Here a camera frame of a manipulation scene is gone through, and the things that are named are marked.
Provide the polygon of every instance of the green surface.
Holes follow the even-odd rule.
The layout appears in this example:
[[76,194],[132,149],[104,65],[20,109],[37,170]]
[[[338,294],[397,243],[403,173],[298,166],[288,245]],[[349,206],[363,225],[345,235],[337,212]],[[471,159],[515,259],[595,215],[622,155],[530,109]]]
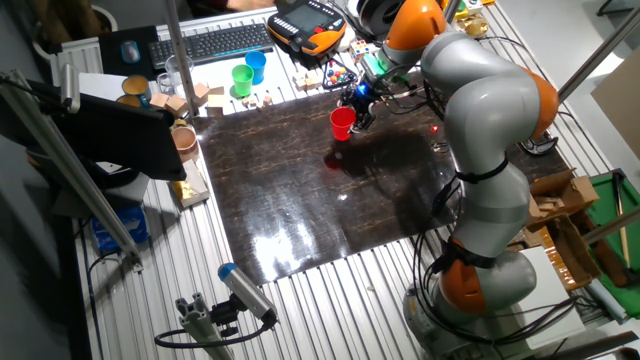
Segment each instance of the green surface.
[[[587,213],[596,224],[596,226],[604,225],[609,221],[616,218],[616,199],[613,192],[612,174],[606,174],[591,179],[594,189],[600,196],[589,209]],[[624,179],[620,192],[622,198],[622,208],[624,211],[629,211],[640,204],[640,195],[638,192]],[[640,222],[635,222],[627,226],[627,241],[629,245],[629,257],[631,259],[631,268],[640,273]],[[624,263],[622,256],[622,245],[620,244],[620,233],[614,233],[607,236],[607,243],[611,249],[618,255],[620,260]],[[591,257],[596,261],[598,266],[600,263],[598,259],[591,254]],[[634,318],[640,318],[640,284],[626,287],[617,288],[611,282],[611,279],[602,272],[600,282],[607,290],[613,295],[614,298],[620,303],[620,305],[627,311],[627,314]]]
[[[611,174],[591,179],[591,183],[598,193],[598,196],[600,196],[600,199],[587,209],[587,213],[596,226],[604,225],[617,217],[616,199],[611,179]],[[640,204],[640,195],[638,195],[638,192],[629,184],[627,179],[624,179],[622,183],[620,195],[622,198],[622,208],[625,212]],[[631,268],[635,271],[640,271],[640,222],[636,221],[627,226],[627,241],[629,244]],[[623,259],[620,232],[607,236],[607,242],[620,259]]]

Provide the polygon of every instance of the blue cup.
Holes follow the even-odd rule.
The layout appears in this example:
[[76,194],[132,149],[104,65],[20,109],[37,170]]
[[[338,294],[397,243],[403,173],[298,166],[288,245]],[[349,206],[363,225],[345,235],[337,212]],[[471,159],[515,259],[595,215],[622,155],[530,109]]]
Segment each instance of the blue cup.
[[252,51],[244,56],[244,61],[253,69],[253,85],[258,85],[264,80],[264,66],[267,57],[260,51]]

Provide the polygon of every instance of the computer mouse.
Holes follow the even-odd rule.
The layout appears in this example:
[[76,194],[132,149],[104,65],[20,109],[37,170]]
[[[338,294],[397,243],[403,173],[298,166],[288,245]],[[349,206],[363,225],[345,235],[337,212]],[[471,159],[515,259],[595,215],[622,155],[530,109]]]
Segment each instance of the computer mouse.
[[133,40],[124,41],[120,44],[120,55],[122,55],[122,61],[127,64],[135,64],[140,61],[140,51],[138,50],[138,44]]

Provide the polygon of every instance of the paper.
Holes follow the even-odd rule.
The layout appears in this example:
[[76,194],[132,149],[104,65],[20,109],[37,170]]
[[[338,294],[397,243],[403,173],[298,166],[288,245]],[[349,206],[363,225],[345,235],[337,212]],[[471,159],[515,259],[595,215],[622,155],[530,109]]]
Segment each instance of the paper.
[[124,95],[122,82],[126,76],[80,73],[80,93],[116,101]]

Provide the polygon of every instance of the orange cup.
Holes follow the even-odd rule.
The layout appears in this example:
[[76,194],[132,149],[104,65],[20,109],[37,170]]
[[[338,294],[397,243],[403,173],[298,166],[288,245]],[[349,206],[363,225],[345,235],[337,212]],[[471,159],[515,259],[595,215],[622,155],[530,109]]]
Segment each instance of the orange cup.
[[178,155],[180,155],[182,162],[188,160],[196,161],[198,159],[200,155],[198,138],[192,128],[187,126],[177,127],[171,132],[171,137],[173,137],[173,142],[176,144]]

